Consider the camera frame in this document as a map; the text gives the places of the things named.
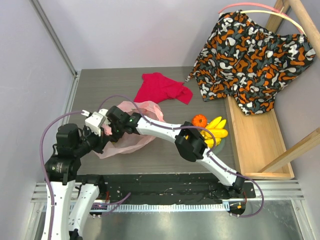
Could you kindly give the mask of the yellow fake fruit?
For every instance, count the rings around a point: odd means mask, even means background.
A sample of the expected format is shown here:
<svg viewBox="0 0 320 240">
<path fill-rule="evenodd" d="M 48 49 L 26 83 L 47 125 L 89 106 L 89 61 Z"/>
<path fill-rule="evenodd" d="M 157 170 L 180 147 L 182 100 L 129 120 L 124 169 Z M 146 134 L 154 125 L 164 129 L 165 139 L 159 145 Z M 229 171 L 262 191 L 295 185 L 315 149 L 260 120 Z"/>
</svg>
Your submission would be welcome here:
<svg viewBox="0 0 320 240">
<path fill-rule="evenodd" d="M 226 129 L 208 128 L 207 130 L 202 130 L 200 133 L 208 139 L 212 138 L 212 136 L 215 138 L 226 138 L 229 134 Z"/>
</svg>

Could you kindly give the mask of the pink plastic bag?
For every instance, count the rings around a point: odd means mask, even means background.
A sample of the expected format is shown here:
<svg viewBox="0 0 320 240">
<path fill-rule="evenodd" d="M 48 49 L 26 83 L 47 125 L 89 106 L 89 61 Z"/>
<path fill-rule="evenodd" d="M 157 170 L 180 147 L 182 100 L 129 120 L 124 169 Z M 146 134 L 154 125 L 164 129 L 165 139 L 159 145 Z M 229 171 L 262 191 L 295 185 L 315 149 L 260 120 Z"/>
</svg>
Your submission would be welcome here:
<svg viewBox="0 0 320 240">
<path fill-rule="evenodd" d="M 136 102 L 136 105 L 145 117 L 149 117 L 160 122 L 165 122 L 163 112 L 158 104 L 152 101 L 144 101 L 141 103 Z M 143 148 L 155 138 L 155 136 L 150 135 L 125 133 L 117 142 L 108 142 L 103 149 L 103 153 L 95 154 L 100 159 L 109 158 L 117 154 L 130 154 Z"/>
</svg>

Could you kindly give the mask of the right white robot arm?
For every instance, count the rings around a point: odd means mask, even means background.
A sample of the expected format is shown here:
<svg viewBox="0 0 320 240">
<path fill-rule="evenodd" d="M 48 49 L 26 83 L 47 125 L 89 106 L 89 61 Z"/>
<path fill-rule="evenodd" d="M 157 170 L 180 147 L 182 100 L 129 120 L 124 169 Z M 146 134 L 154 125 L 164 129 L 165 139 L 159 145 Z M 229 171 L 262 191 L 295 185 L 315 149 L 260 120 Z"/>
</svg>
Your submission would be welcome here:
<svg viewBox="0 0 320 240">
<path fill-rule="evenodd" d="M 152 136 L 174 143 L 179 155 L 189 162 L 195 162 L 209 170 L 225 186 L 226 193 L 233 198 L 244 191 L 245 178 L 236 170 L 220 160 L 205 143 L 205 139 L 190 122 L 169 124 L 151 119 L 141 113 L 131 115 L 117 106 L 112 106 L 106 113 L 110 122 L 112 136 L 116 140 L 124 133 Z"/>
</svg>

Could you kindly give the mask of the large yellow banana bunch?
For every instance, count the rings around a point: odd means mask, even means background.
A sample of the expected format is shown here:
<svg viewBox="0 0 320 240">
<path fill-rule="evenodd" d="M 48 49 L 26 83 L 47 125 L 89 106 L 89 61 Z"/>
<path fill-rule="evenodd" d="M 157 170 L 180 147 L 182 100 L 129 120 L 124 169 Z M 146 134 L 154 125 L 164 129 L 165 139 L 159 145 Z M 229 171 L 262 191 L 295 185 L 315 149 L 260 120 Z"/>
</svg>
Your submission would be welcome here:
<svg viewBox="0 0 320 240">
<path fill-rule="evenodd" d="M 218 146 L 221 143 L 222 139 L 221 138 L 208 138 L 204 142 L 207 144 L 209 148 L 212 148 L 214 145 Z"/>
</svg>

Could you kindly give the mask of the small yellow banana bunch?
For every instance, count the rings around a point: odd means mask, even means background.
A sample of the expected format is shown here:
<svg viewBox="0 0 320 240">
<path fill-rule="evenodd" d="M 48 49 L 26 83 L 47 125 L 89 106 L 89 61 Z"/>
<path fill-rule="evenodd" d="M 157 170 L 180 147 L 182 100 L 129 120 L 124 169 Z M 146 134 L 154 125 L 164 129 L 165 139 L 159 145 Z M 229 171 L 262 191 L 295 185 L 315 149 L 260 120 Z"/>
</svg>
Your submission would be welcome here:
<svg viewBox="0 0 320 240">
<path fill-rule="evenodd" d="M 221 116 L 213 119 L 205 128 L 206 129 L 223 129 L 227 124 L 227 120 L 223 119 Z"/>
</svg>

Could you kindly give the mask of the orange fake pumpkin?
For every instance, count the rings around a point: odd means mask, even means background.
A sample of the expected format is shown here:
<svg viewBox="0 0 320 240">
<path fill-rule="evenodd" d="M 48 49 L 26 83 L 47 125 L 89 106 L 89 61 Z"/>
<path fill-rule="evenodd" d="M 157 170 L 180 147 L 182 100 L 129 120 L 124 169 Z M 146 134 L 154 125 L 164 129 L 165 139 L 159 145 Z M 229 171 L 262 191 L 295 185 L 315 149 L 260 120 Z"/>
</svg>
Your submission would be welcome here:
<svg viewBox="0 0 320 240">
<path fill-rule="evenodd" d="M 208 120 L 203 114 L 197 114 L 193 117 L 191 123 L 196 127 L 205 128 L 207 126 Z"/>
</svg>

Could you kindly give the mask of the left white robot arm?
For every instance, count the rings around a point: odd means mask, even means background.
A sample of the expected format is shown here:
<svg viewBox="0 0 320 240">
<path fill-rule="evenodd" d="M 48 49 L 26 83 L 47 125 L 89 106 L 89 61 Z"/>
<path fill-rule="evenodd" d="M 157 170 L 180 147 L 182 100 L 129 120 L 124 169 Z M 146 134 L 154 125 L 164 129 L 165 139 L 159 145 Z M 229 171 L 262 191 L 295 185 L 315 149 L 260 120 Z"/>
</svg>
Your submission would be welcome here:
<svg viewBox="0 0 320 240">
<path fill-rule="evenodd" d="M 43 240 L 81 240 L 94 201 L 107 192 L 104 178 L 97 174 L 85 175 L 78 189 L 74 206 L 72 193 L 76 188 L 81 158 L 91 151 L 101 153 L 109 138 L 89 127 L 78 128 L 68 123 L 58 128 L 53 154 L 45 163 L 49 182 L 46 185 L 47 207 Z"/>
</svg>

